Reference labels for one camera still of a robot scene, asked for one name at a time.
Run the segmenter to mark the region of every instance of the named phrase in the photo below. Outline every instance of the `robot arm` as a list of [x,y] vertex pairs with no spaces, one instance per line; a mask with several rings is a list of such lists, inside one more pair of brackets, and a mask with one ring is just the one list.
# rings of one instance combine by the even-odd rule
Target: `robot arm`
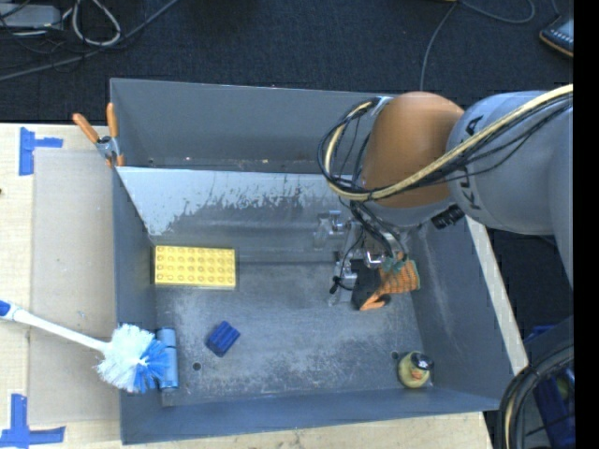
[[[466,111],[423,92],[381,97],[340,120],[319,162],[361,224],[386,234],[466,214],[490,228],[553,235],[572,285],[572,95],[572,85],[497,94]],[[372,108],[354,173],[333,175],[345,127]],[[396,257],[388,246],[381,253]]]

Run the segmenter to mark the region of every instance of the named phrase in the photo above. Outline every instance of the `gray bin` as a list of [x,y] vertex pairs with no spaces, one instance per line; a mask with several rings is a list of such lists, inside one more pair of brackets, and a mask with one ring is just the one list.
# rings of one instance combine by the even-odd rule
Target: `gray bin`
[[[343,240],[314,234],[319,215],[348,214],[316,148],[373,94],[121,79],[110,93],[127,164],[113,173],[117,319],[174,328],[179,371],[176,390],[121,394],[123,443],[498,409],[525,355],[476,223],[413,232],[419,290],[372,311],[328,304]],[[156,244],[235,249],[237,286],[154,285]],[[218,357],[206,339],[222,321],[241,335]],[[418,390],[397,378],[412,350],[435,362]]]

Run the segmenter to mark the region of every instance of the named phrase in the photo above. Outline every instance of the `yellow cable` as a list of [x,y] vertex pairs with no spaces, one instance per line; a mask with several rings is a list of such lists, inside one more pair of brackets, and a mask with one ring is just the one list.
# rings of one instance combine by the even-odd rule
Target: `yellow cable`
[[[480,132],[475,133],[471,137],[465,139],[460,145],[454,147],[449,152],[446,152],[439,159],[433,161],[427,167],[422,168],[421,170],[416,172],[414,175],[406,178],[403,181],[399,181],[395,184],[392,184],[390,186],[387,186],[385,188],[382,188],[380,190],[376,190],[376,191],[373,191],[370,193],[352,193],[347,190],[344,190],[343,188],[337,186],[336,184],[334,184],[331,181],[328,181],[329,187],[331,190],[333,190],[339,196],[342,196],[344,198],[347,198],[347,199],[350,199],[353,201],[376,200],[376,199],[382,199],[382,198],[385,198],[388,196],[395,195],[396,193],[400,192],[401,190],[407,188],[408,186],[422,180],[424,177],[430,175],[434,171],[437,171],[440,167],[442,167],[445,163],[450,161],[452,158],[458,156],[461,152],[464,152],[468,148],[474,146],[481,139],[486,138],[489,135],[493,134],[499,128],[503,127],[505,124],[509,123],[510,121],[517,119],[519,116],[526,113],[527,111],[530,111],[538,106],[541,106],[553,98],[557,98],[557,97],[563,96],[565,94],[570,94],[573,91],[574,91],[574,85],[569,84],[569,85],[565,85],[563,87],[557,88],[555,90],[546,92],[544,94],[541,94],[541,95],[537,96],[536,98],[533,98],[531,101],[525,103],[524,105],[510,111],[509,113],[504,115],[502,118],[500,118],[496,122],[493,122],[486,128],[483,128]],[[362,104],[358,108],[356,108],[356,110],[363,109],[365,106],[370,105],[370,104],[371,104],[371,102]],[[342,133],[343,127],[344,127],[344,125],[340,125],[337,128],[337,130],[335,131],[335,133],[333,134],[333,136],[330,140],[329,146],[327,147],[327,153],[326,153],[325,162],[324,162],[325,170],[327,171],[327,173],[330,173],[330,158],[332,156],[332,149],[335,146],[335,144],[337,143],[337,139],[339,138],[340,134]]]

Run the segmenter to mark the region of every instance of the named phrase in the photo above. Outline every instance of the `blue tape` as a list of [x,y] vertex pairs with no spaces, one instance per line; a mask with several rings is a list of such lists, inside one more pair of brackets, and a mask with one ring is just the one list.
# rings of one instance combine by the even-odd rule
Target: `blue tape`
[[0,434],[0,447],[29,449],[30,444],[53,444],[65,438],[65,427],[29,430],[27,426],[27,398],[20,394],[11,396],[10,429]]
[[34,149],[62,148],[60,138],[36,138],[36,133],[21,127],[21,143],[19,145],[19,175],[32,175],[34,172]]

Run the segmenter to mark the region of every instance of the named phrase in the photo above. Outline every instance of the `blue lego brick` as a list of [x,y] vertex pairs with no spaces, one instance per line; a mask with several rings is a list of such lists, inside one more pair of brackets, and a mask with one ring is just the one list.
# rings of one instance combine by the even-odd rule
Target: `blue lego brick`
[[233,343],[240,336],[240,332],[223,321],[208,337],[208,348],[219,357],[223,357]]

